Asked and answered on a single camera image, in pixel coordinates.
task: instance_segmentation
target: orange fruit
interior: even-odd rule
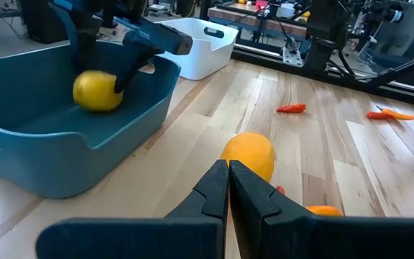
[[[231,138],[221,154],[220,159],[238,160],[266,182],[271,181],[274,170],[274,148],[265,136],[245,132]]]
[[[334,206],[307,206],[306,209],[316,215],[321,216],[343,216],[341,212]]]

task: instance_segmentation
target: robotic arm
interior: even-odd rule
[[[86,69],[96,35],[102,20],[94,14],[101,11],[109,1],[114,0],[54,0],[51,7],[65,24],[73,48],[73,66],[77,74]],[[163,24],[155,24],[144,17],[142,12],[146,0],[135,0],[129,8],[115,6],[114,15],[123,19],[130,31],[124,36],[122,55],[128,56],[128,66],[116,75],[115,93],[128,85],[137,71],[156,54],[168,51],[175,55],[186,55],[191,50],[193,39]]]
[[[381,22],[400,22],[403,20],[404,12],[399,1],[369,1],[369,5],[362,8],[364,12],[363,33],[353,35],[349,33],[347,22],[351,11],[349,1],[344,0],[320,0],[313,2],[311,16],[307,23],[306,38],[312,42],[305,59],[307,68],[324,71],[326,64],[330,63],[333,50],[339,51],[339,58],[348,73],[337,67],[345,76],[355,80],[355,74],[345,61],[341,51],[349,38],[369,40],[370,34]]]

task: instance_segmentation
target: chair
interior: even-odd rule
[[[396,68],[414,59],[414,4],[401,3],[405,17],[399,23],[383,22],[364,54],[383,68]]]

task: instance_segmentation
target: red chili pepper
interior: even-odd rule
[[[306,109],[306,104],[291,104],[278,107],[276,112],[291,112],[291,113],[302,113]]]
[[[285,195],[285,190],[282,186],[277,186],[276,187],[277,191],[279,191],[282,195]]]
[[[369,119],[394,119],[394,116],[390,114],[384,114],[382,112],[368,112],[367,118]]]

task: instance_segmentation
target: orange pepper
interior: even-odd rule
[[[285,195],[285,190],[282,186],[277,186],[276,189],[282,195]],[[307,206],[306,209],[316,215],[321,216],[343,216],[343,214],[334,206]]]
[[[406,114],[401,114],[398,112],[394,112],[391,109],[386,109],[386,108],[379,108],[378,109],[383,113],[383,114],[389,114],[392,115],[394,117],[394,119],[401,119],[401,120],[412,120],[414,119],[414,115],[406,115]]]

